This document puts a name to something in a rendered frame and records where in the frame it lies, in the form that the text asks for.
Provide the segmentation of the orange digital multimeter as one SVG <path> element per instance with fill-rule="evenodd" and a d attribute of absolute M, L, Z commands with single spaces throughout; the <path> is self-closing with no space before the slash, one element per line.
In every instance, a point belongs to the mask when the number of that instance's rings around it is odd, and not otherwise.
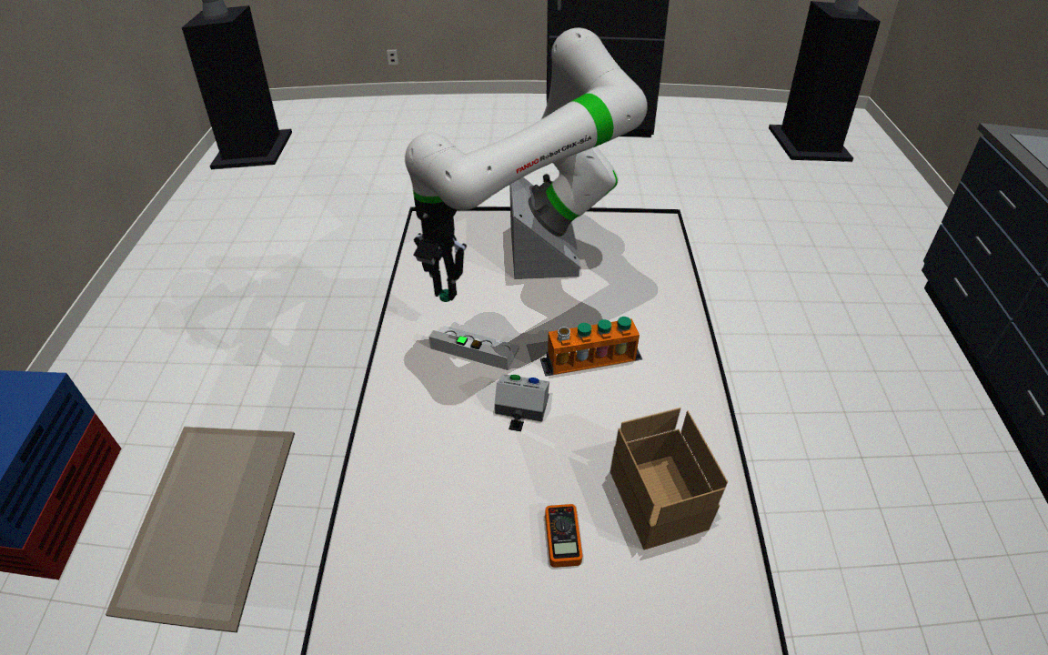
<path fill-rule="evenodd" d="M 552 505 L 545 509 L 548 523 L 549 564 L 558 567 L 578 567 L 582 548 L 578 542 L 577 506 L 573 503 Z"/>

